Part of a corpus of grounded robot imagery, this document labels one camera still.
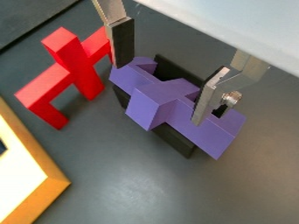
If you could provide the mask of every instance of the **wooden frame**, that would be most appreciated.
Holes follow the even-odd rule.
[[[32,223],[71,182],[0,98],[0,223]]]

